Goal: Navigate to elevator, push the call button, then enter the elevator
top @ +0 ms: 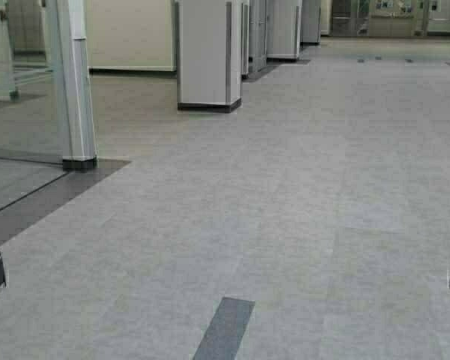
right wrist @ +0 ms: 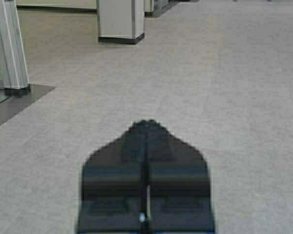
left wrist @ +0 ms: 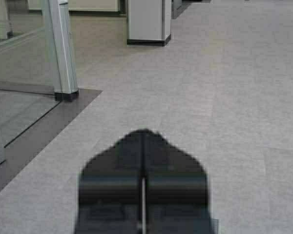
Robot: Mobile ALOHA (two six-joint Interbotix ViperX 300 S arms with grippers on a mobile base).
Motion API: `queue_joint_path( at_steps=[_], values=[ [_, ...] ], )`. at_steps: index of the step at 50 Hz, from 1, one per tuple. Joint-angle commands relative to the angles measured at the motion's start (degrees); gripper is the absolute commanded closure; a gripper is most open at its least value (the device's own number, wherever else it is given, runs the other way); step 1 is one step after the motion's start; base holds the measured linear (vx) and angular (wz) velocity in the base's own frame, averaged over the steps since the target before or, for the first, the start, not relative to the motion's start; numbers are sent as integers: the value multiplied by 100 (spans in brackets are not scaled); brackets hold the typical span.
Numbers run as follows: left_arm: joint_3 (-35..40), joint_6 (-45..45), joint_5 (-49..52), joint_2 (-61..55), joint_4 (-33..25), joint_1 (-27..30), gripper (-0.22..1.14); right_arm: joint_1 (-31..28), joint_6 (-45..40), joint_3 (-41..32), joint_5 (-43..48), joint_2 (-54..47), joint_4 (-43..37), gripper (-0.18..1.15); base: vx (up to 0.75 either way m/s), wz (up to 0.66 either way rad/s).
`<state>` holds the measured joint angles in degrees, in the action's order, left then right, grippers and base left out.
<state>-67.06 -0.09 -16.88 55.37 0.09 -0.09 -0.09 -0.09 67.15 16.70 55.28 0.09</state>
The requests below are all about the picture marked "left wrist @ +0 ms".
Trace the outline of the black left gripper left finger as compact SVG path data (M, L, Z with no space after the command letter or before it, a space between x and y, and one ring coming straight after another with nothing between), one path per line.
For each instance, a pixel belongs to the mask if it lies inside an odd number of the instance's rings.
M97 153L78 181L76 234L137 234L143 132L126 134Z

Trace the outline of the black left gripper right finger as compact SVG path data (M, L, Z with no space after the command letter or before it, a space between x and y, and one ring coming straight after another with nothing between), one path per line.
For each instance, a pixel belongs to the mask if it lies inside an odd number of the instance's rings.
M144 134L147 231L150 234L216 234L209 183L192 155L159 133Z

